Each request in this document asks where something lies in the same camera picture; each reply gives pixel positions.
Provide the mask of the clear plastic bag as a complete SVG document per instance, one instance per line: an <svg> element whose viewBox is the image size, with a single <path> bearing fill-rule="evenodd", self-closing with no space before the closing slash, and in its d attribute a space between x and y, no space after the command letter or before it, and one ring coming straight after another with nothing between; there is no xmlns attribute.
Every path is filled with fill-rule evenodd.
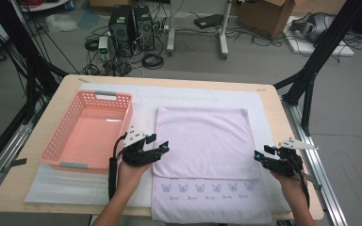
<svg viewBox="0 0 362 226"><path fill-rule="evenodd" d="M70 32L77 29L77 24L70 15L53 14L45 18L50 33Z"/></svg>

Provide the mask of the grey rounded device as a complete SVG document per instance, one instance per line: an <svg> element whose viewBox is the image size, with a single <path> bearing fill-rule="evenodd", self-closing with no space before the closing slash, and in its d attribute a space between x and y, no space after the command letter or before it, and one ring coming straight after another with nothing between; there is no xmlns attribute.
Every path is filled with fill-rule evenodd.
<svg viewBox="0 0 362 226"><path fill-rule="evenodd" d="M304 17L291 22L291 31L298 31L309 41L315 42L332 24L334 17L323 12L308 12Z"/></svg>

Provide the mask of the black metal frame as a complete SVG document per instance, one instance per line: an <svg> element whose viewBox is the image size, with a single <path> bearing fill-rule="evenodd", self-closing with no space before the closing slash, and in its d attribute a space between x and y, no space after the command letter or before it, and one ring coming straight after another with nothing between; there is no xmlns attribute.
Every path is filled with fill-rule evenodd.
<svg viewBox="0 0 362 226"><path fill-rule="evenodd" d="M42 97L51 98L56 92L59 82L55 75L64 78L68 73L42 56L10 0L0 0L0 25L21 57L13 53L1 35L0 44L13 62L17 73L26 80L25 104L0 137L1 153L17 127L24 121L29 122L36 115L37 101Z"/></svg>
<svg viewBox="0 0 362 226"><path fill-rule="evenodd" d="M309 122L315 79L325 62L361 16L362 0L346 0L304 66L294 75L273 85L276 89L290 85L288 92L282 96L282 100L289 105L297 106L304 95L301 127L306 136L310 137Z"/></svg>

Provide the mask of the white power supply box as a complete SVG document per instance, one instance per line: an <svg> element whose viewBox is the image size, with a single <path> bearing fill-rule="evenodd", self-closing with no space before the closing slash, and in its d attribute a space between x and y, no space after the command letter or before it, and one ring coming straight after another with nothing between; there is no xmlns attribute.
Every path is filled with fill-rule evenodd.
<svg viewBox="0 0 362 226"><path fill-rule="evenodd" d="M98 51L100 53L100 58L103 61L108 61L108 38L107 37L100 37L98 42Z"/></svg>

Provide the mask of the person's right hand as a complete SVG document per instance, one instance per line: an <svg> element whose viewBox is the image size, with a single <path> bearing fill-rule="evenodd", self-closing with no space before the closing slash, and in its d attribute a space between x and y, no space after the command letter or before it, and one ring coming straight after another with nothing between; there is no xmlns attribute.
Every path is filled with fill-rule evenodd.
<svg viewBox="0 0 362 226"><path fill-rule="evenodd" d="M300 181L273 171L271 172L271 175L280 183L282 193L290 205L306 203L305 194Z"/></svg>

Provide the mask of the white foam mat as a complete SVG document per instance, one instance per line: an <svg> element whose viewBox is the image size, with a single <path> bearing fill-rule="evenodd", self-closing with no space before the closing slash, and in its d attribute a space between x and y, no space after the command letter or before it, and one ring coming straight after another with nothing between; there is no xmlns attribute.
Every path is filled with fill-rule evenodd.
<svg viewBox="0 0 362 226"><path fill-rule="evenodd" d="M251 91L221 89L164 88L133 85L84 83L78 89L130 93L133 114L129 128L135 126L156 133L156 115L162 106L201 108L243 108L248 111L255 141L255 151L272 144L277 124L284 125L287 117L273 89ZM260 173L270 207L274 212L286 212L288 205L271 176ZM64 205L104 205L108 201L108 173L85 173L54 169L40 161L35 179L25 196L27 203ZM154 174L147 174L131 199L133 207L149 208L152 200Z"/></svg>

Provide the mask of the person's left hand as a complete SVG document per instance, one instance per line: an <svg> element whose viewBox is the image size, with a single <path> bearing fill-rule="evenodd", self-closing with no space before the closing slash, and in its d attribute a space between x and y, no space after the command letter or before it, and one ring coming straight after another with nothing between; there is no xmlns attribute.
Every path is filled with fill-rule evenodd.
<svg viewBox="0 0 362 226"><path fill-rule="evenodd" d="M132 167L122 162L118 169L117 190L115 195L129 200L140 184L142 175L149 168L151 168L151 164L142 167Z"/></svg>

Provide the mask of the black flat device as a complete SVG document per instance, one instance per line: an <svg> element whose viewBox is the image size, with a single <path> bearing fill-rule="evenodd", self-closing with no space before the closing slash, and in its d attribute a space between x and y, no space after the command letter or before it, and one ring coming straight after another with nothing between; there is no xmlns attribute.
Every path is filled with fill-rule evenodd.
<svg viewBox="0 0 362 226"><path fill-rule="evenodd" d="M194 23L201 29L206 29L212 26L216 26L222 22L223 16L221 14L213 14L198 18L194 20Z"/></svg>

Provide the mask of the white flat board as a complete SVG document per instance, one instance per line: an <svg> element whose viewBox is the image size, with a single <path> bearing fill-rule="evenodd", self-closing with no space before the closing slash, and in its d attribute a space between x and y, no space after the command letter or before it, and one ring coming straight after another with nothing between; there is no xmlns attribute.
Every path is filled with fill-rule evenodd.
<svg viewBox="0 0 362 226"><path fill-rule="evenodd" d="M285 35L288 45L294 54L311 56L315 50L314 44L301 35L298 31L290 30L291 22L295 19L295 16L290 16L288 18L288 22L283 30L283 34ZM344 41L341 41L339 46L332 53L332 56L353 57L354 51Z"/></svg>

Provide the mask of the black computer tower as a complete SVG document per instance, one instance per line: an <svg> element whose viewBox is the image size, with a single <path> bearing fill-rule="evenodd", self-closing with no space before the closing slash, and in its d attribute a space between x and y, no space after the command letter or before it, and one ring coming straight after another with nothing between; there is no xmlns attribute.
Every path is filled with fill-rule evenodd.
<svg viewBox="0 0 362 226"><path fill-rule="evenodd" d="M132 56L132 41L136 38L132 7L116 5L111 13L108 27L117 57Z"/></svg>
<svg viewBox="0 0 362 226"><path fill-rule="evenodd" d="M142 51L153 50L155 48L155 43L153 20L150 9L147 6L136 6L134 7L134 15L140 49Z"/></svg>

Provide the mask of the pink perforated plastic basket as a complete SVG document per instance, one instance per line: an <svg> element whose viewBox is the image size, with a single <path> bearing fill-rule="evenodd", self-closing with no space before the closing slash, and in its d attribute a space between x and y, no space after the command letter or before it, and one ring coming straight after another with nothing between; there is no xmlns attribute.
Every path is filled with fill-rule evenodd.
<svg viewBox="0 0 362 226"><path fill-rule="evenodd" d="M56 170L108 173L118 138L133 114L130 93L78 91L40 155Z"/></svg>

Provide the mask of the lilac towel with cat print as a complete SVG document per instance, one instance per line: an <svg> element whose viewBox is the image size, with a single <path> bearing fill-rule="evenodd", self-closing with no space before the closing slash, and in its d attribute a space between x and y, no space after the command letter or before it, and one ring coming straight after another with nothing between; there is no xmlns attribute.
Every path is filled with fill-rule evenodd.
<svg viewBox="0 0 362 226"><path fill-rule="evenodd" d="M152 217L170 223L267 224L271 208L243 108L162 106L153 165Z"/></svg>

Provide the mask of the grey metal bracket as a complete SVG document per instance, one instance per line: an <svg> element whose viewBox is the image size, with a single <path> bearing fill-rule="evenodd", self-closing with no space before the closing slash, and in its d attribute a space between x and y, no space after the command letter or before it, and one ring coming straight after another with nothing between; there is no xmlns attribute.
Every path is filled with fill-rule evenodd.
<svg viewBox="0 0 362 226"><path fill-rule="evenodd" d="M309 181L316 190L321 190L322 185L318 183L317 179L309 174L305 175L307 181Z"/></svg>
<svg viewBox="0 0 362 226"><path fill-rule="evenodd" d="M6 166L1 168L1 173L8 173L11 168L26 164L27 158L10 161Z"/></svg>

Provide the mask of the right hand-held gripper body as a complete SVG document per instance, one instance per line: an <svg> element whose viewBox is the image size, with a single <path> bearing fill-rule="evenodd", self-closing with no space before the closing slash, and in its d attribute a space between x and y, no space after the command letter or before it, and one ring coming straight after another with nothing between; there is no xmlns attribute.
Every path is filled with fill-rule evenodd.
<svg viewBox="0 0 362 226"><path fill-rule="evenodd" d="M300 140L289 138L279 143L275 155L278 159L269 158L264 155L262 167L279 173L281 175L292 177L303 170L303 160L296 153L297 150L318 150L318 146L302 142Z"/></svg>

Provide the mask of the white metal stand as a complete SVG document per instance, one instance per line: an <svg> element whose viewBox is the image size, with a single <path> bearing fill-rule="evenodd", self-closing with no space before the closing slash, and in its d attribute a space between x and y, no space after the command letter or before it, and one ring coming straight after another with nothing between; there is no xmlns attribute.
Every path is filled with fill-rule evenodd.
<svg viewBox="0 0 362 226"><path fill-rule="evenodd" d="M168 39L167 39L167 52L169 56L173 54L174 51L174 42L175 42L175 24L174 24L174 16L177 12L177 8L181 8L183 3L180 3L179 5L175 4L175 0L170 0L170 16L169 19L169 30L168 30ZM232 0L225 0L225 7L223 12L223 18L221 26L218 29L218 38L220 41L220 47L221 47L221 56L223 59L228 58L228 45L226 40L226 28L228 24L228 19L230 15L232 7Z"/></svg>

